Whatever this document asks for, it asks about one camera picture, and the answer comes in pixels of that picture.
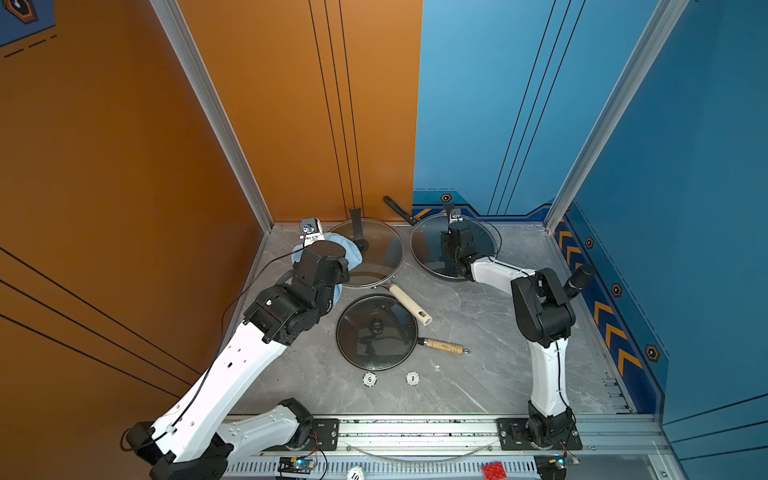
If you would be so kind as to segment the light blue microfibre cloth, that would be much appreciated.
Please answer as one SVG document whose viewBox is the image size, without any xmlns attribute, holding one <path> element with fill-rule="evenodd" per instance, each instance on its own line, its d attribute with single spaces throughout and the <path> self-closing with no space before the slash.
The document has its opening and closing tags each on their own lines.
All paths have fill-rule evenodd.
<svg viewBox="0 0 768 480">
<path fill-rule="evenodd" d="M 345 250 L 345 259 L 348 263 L 348 270 L 351 272 L 362 263 L 362 254 L 358 246 L 348 238 L 337 233 L 325 233 L 324 240 L 333 242 L 341 246 Z M 302 245 L 295 245 L 292 250 L 291 262 L 296 263 L 301 259 L 303 251 L 299 251 Z M 338 284 L 334 288 L 333 305 L 335 306 L 340 300 L 343 287 Z"/>
</svg>

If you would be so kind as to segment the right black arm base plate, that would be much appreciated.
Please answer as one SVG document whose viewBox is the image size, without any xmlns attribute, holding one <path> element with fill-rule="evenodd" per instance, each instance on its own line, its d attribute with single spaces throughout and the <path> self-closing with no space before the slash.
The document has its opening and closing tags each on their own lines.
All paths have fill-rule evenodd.
<svg viewBox="0 0 768 480">
<path fill-rule="evenodd" d="M 546 422 L 532 418 L 505 417 L 496 420 L 498 438 L 503 451 L 559 450 L 580 451 L 583 443 L 574 421 L 551 430 Z"/>
</svg>

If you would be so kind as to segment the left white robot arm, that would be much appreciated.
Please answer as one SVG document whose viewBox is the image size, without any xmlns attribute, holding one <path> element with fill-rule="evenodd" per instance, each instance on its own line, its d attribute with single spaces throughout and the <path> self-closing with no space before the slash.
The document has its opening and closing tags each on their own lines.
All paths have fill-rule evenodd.
<svg viewBox="0 0 768 480">
<path fill-rule="evenodd" d="M 259 375 L 332 310 L 362 262 L 360 249 L 338 234 L 307 242 L 290 256 L 291 270 L 259 293 L 189 391 L 157 420 L 123 433 L 120 448 L 147 462 L 151 478 L 219 479 L 243 458 L 310 442 L 313 416 L 294 398 L 244 420 L 226 419 Z"/>
</svg>

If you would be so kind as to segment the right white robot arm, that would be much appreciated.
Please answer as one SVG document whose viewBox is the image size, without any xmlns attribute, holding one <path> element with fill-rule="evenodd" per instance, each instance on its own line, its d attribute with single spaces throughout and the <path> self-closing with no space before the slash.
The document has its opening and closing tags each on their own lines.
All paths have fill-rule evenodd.
<svg viewBox="0 0 768 480">
<path fill-rule="evenodd" d="M 550 268 L 526 270 L 481 255 L 465 221 L 449 223 L 441 243 L 443 253 L 466 279 L 512 297 L 514 319 L 528 341 L 532 361 L 527 437 L 540 449 L 568 449 L 576 439 L 575 415 L 566 392 L 566 350 L 575 324 L 568 291 Z"/>
</svg>

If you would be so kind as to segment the large glass pot lid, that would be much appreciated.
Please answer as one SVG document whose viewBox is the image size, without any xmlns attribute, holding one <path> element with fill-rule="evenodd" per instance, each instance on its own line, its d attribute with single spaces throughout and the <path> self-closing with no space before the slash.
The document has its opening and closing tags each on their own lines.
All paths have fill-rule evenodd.
<svg viewBox="0 0 768 480">
<path fill-rule="evenodd" d="M 360 209 L 349 211 L 350 219 L 331 229 L 351 240 L 360 250 L 362 261 L 350 271 L 346 286 L 373 288 L 392 279 L 404 258 L 403 242 L 390 225 L 364 218 Z"/>
</svg>

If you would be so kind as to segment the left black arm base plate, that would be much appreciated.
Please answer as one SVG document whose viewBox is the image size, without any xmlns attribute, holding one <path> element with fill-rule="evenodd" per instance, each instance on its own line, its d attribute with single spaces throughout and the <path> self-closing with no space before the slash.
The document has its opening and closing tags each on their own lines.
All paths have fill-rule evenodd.
<svg viewBox="0 0 768 480">
<path fill-rule="evenodd" d="M 266 449 L 266 452 L 309 451 L 319 445 L 324 452 L 338 447 L 340 420 L 338 418 L 314 418 L 311 426 L 300 426 L 299 433 L 288 444 Z"/>
</svg>

